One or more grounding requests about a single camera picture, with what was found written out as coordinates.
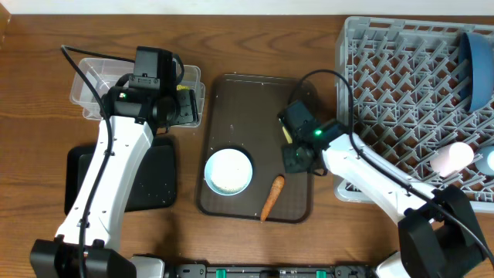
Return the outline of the dark blue plate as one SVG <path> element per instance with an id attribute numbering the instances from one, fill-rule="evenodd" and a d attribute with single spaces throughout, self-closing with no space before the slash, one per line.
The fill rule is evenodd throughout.
<path id="1" fill-rule="evenodd" d="M 461 90 L 462 100 L 468 100 L 469 113 L 485 107 L 493 95 L 493 49 L 489 40 L 478 33 L 463 33 L 459 45 L 459 62 L 468 61 L 460 78 L 468 77 L 471 83 Z"/>

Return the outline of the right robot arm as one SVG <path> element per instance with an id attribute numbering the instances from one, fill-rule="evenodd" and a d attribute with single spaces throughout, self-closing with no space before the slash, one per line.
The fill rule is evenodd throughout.
<path id="1" fill-rule="evenodd" d="M 286 172 L 340 176 L 397 225 L 400 249 L 374 268 L 375 277 L 463 277 L 493 258 L 459 188 L 440 190 L 406 175 L 344 124 L 320 123 L 300 101 L 278 118 L 289 140 L 282 148 Z"/>

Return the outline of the orange carrot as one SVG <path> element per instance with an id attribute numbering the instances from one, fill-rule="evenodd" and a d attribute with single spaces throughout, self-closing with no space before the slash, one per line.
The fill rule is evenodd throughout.
<path id="1" fill-rule="evenodd" d="M 273 206 L 275 205 L 281 191 L 283 190 L 284 185 L 285 178 L 282 175 L 279 175 L 274 179 L 268 198 L 266 199 L 266 202 L 262 208 L 262 212 L 260 215 L 261 222 L 267 220 L 269 213 L 272 211 Z"/>

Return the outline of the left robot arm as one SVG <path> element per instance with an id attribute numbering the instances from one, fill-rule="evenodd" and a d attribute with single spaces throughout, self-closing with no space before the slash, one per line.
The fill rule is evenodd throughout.
<path id="1" fill-rule="evenodd" d="M 158 129 L 198 120 L 195 94 L 178 90 L 184 64 L 165 49 L 137 47 L 134 71 L 104 95 L 68 62 L 100 108 L 98 142 L 82 187 L 53 240 L 38 239 L 30 264 L 37 277 L 167 277 L 163 259 L 119 254 L 122 221 L 140 163 Z"/>

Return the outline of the light blue cup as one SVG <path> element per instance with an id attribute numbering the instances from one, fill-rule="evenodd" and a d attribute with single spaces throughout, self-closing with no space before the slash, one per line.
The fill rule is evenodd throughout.
<path id="1" fill-rule="evenodd" d="M 482 147 L 477 150 L 481 158 L 477 160 L 475 166 L 477 170 L 487 176 L 494 175 L 494 146 Z"/>

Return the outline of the pink white cup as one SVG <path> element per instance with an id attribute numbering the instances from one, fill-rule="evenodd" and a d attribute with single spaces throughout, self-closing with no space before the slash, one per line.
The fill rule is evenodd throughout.
<path id="1" fill-rule="evenodd" d="M 470 165 L 474 156 L 468 144 L 455 142 L 438 150 L 438 155 L 430 161 L 431 169 L 446 178 Z"/>

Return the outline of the green orange snack wrapper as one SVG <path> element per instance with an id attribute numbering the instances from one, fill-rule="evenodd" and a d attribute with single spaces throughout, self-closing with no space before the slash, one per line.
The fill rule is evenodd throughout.
<path id="1" fill-rule="evenodd" d="M 191 88 L 189 86 L 184 86 L 184 85 L 177 85 L 177 91 L 180 91 L 180 90 L 190 90 Z"/>

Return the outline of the light blue rice bowl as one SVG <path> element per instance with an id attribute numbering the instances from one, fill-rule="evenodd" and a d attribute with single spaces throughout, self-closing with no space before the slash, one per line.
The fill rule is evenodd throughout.
<path id="1" fill-rule="evenodd" d="M 226 148 L 216 151 L 206 161 L 204 180 L 216 194 L 237 195 L 250 184 L 253 166 L 249 157 L 242 151 Z"/>

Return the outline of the cream plastic spoon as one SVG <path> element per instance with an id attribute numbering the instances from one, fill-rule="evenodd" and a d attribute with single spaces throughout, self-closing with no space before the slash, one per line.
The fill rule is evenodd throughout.
<path id="1" fill-rule="evenodd" d="M 284 136 L 286 138 L 287 143 L 292 144 L 293 139 L 291 138 L 291 135 L 289 134 L 288 130 L 286 129 L 286 127 L 284 125 L 282 125 L 282 129 L 283 129 L 283 133 L 284 133 Z"/>

